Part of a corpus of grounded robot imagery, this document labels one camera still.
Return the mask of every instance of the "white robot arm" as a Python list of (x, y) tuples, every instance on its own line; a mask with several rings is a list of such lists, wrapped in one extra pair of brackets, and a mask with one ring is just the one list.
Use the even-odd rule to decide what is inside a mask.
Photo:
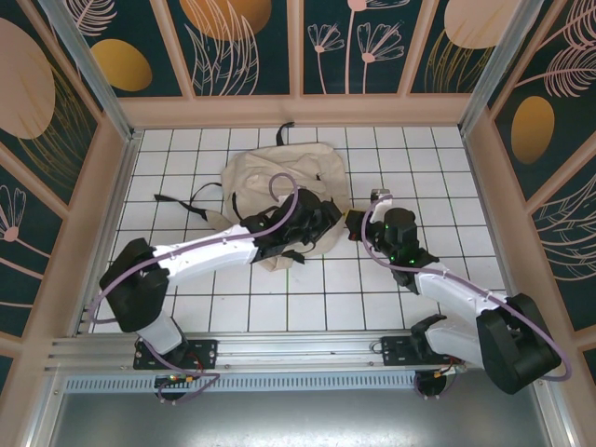
[[(166, 290), (209, 271), (231, 265), (250, 264), (280, 255), (297, 242), (314, 242), (341, 219), (332, 202), (320, 202), (315, 195), (300, 189), (299, 204), (286, 224), (266, 237), (251, 237), (273, 224), (287, 212), (286, 202), (273, 215), (262, 213), (244, 219), (228, 230), (200, 240), (172, 246), (149, 247), (144, 239), (130, 242), (100, 281), (105, 289), (132, 265), (157, 258), (201, 241), (222, 241), (198, 247), (183, 254), (165, 256), (150, 268), (122, 281), (107, 294), (115, 318), (123, 332), (136, 332), (169, 363), (178, 364), (188, 349), (182, 331), (175, 321), (161, 311)], [(388, 191), (373, 192), (373, 198)], [(359, 231), (364, 213), (350, 211), (346, 224), (351, 240), (361, 240)], [(382, 200), (366, 223), (366, 238), (374, 250), (382, 252), (392, 265), (424, 267), (447, 272), (440, 260), (420, 248), (415, 216), (411, 211), (392, 208)], [(412, 327), (413, 344), (420, 360), (425, 355), (445, 354), (486, 370), (489, 377), (505, 392), (512, 394), (549, 372), (561, 363), (557, 354), (532, 330), (500, 308), (498, 302), (513, 306), (548, 333), (534, 301), (526, 295), (507, 297), (491, 292), (497, 302), (484, 294), (437, 273), (396, 271), (393, 277), (400, 286), (426, 296), (449, 308), (453, 317), (432, 316)]]

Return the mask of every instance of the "beige backpack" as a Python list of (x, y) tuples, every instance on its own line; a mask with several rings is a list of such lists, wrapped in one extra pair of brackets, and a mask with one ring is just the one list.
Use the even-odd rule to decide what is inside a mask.
[[(269, 194), (269, 180), (279, 172), (289, 173), (300, 187), (313, 192), (321, 201), (332, 200), (342, 213), (349, 210), (344, 162), (332, 147), (320, 142), (265, 147), (234, 156), (222, 172), (223, 201), (227, 217), (215, 211), (192, 207), (196, 193), (191, 197), (190, 205), (180, 203), (199, 214), (213, 229), (223, 231), (232, 224), (239, 223), (241, 218), (280, 206)], [(274, 191), (278, 196), (287, 196), (291, 194), (291, 184), (279, 179), (274, 183)], [(165, 196), (156, 196), (156, 199), (174, 200)], [(304, 257), (326, 253), (336, 244), (343, 228), (344, 219), (341, 219), (314, 248), (299, 243), (287, 247), (284, 253), (301, 253)], [(288, 257), (284, 253), (259, 264), (271, 271), (290, 268), (297, 258)]]

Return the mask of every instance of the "metal panel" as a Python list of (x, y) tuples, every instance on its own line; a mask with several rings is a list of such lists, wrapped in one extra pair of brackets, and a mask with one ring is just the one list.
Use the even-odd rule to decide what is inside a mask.
[(410, 389), (206, 393), (180, 407), (144, 394), (66, 395), (51, 445), (549, 446), (531, 390), (507, 396), (481, 372), (449, 396)]

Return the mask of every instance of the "metal frame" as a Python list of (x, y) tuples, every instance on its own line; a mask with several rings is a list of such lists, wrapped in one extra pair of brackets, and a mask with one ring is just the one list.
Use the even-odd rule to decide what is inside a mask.
[(501, 41), (494, 49), (486, 67), (484, 67), (462, 115), (460, 129), (464, 137), (474, 129), (474, 125), (480, 118), (496, 86), (507, 72), (509, 64), (520, 49), (525, 35), (538, 16), (543, 2), (544, 0), (524, 0), (520, 2), (515, 10)]
[(98, 101), (103, 106), (106, 114), (115, 125), (118, 133), (123, 139), (129, 140), (131, 127), (120, 107), (118, 98), (114, 94), (112, 87), (103, 77), (102, 70), (91, 55), (87, 42), (78, 32), (71, 14), (66, 7), (65, 2), (56, 0), (38, 0), (41, 8), (60, 37), (62, 43), (68, 49), (76, 65), (87, 80), (89, 86), (97, 96)]

